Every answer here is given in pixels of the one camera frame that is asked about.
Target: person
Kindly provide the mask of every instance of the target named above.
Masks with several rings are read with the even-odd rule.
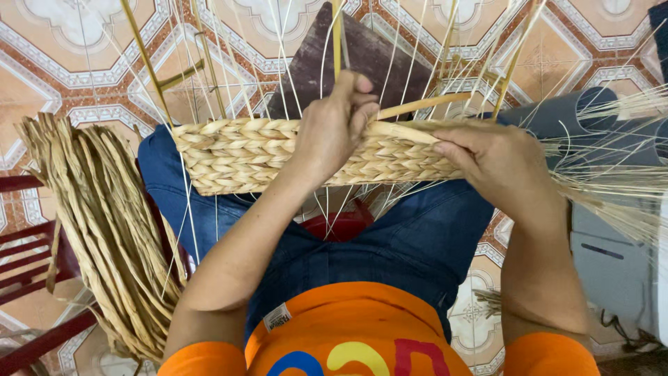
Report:
[[[523,130],[436,131],[434,149],[466,179],[400,199],[350,242],[316,239],[292,220],[360,143],[379,109],[371,89],[341,72],[330,97],[304,111],[292,157],[254,203],[186,191],[164,126],[141,143],[146,189],[201,261],[158,374],[470,375],[448,344],[447,311],[494,207],[515,222],[501,272],[504,373],[597,374],[567,202]]]

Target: shirt label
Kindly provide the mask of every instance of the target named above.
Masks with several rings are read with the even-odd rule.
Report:
[[[290,321],[291,318],[292,315],[290,314],[290,311],[288,311],[285,303],[282,303],[280,306],[269,312],[263,319],[263,322],[265,323],[267,332],[271,332],[272,329],[285,324],[286,322]]]

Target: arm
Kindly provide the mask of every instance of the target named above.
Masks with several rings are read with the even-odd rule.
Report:
[[[533,332],[588,347],[587,302],[568,244],[567,202],[552,182],[540,143],[515,126],[437,131],[435,149],[515,225],[501,269],[504,342]]]
[[[246,303],[304,200],[352,155],[378,111],[364,76],[344,71],[330,97],[304,111],[293,156],[255,204],[216,243],[176,305],[164,358],[204,341],[243,351]]]

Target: orange t-shirt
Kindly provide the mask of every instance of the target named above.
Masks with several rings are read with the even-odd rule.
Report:
[[[505,375],[598,375],[591,354],[566,336],[534,333],[506,348]],[[268,314],[244,355],[224,342],[184,347],[168,375],[471,375],[448,345],[436,311],[403,290],[342,282],[306,291]]]

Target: finger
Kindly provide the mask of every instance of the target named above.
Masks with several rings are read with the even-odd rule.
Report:
[[[368,93],[372,89],[373,84],[364,75],[349,70],[342,70],[330,97],[338,100],[349,100],[350,95],[355,91]]]
[[[350,118],[350,133],[352,140],[359,140],[362,132],[367,126],[369,117],[373,116],[376,112],[378,112],[378,110],[380,110],[380,105],[378,103],[369,102],[360,106],[355,111],[353,116]]]
[[[480,127],[453,126],[439,129],[434,132],[434,137],[465,147],[473,153],[485,151],[490,144],[490,132]]]
[[[350,102],[355,107],[361,107],[363,104],[367,104],[369,102],[378,103],[378,96],[374,94],[354,93],[350,97]]]
[[[434,144],[434,150],[447,158],[455,167],[464,172],[464,176],[478,176],[478,164],[466,149],[445,141]]]

